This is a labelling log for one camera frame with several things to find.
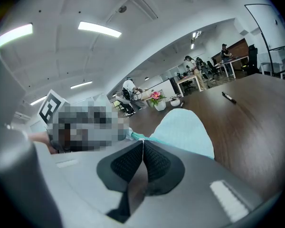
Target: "marker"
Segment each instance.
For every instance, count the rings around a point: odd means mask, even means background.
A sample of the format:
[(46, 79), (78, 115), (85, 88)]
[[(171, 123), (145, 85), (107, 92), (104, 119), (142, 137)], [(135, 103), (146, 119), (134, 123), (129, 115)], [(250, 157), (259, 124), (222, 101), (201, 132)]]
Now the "marker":
[(234, 104), (236, 104), (237, 102), (235, 101), (235, 99), (232, 99), (229, 95), (227, 95), (225, 92), (222, 92), (223, 96), (226, 97), (228, 100), (232, 101)]

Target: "woman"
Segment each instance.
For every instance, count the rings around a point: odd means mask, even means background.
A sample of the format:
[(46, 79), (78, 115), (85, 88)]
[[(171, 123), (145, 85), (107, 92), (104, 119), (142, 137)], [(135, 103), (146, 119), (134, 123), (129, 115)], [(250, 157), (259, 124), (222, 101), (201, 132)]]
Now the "woman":
[(194, 73), (194, 75), (198, 79), (198, 82), (199, 82), (199, 85), (200, 85), (200, 89), (201, 90), (206, 90), (206, 87), (204, 85), (204, 81), (203, 81), (203, 79), (201, 77), (201, 73), (198, 70), (198, 68), (196, 66), (196, 63), (194, 62), (193, 58), (191, 58), (190, 56), (186, 56), (185, 57), (185, 65), (187, 65), (187, 66), (189, 66), (191, 68), (192, 72)]

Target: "vase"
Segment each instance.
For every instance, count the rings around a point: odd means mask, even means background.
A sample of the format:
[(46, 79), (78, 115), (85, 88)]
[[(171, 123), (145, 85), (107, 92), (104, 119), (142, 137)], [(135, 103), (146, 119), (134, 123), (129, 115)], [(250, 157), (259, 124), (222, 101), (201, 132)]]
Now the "vase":
[(170, 102), (171, 102), (171, 105), (174, 107), (178, 106), (181, 103), (181, 101), (179, 99), (177, 99), (175, 101), (170, 101)]
[(166, 108), (166, 102), (162, 99), (158, 105), (154, 105), (156, 110), (158, 110), (159, 112), (164, 110)]

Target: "black rubber pad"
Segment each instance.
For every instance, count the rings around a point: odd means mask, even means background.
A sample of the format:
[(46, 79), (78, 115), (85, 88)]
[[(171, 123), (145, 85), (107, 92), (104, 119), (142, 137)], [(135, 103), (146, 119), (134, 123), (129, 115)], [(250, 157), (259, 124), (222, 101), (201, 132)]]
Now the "black rubber pad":
[(137, 146), (112, 161), (111, 169), (115, 172), (116, 175), (129, 183), (136, 173), (138, 167), (142, 163), (142, 155), (142, 147)]
[(180, 158), (156, 146), (155, 142), (144, 142), (143, 162), (148, 171), (146, 196), (170, 192), (185, 175), (185, 166)]
[(104, 157), (96, 171), (104, 185), (113, 191), (125, 192), (128, 183), (143, 161), (143, 142), (137, 141), (129, 147)]

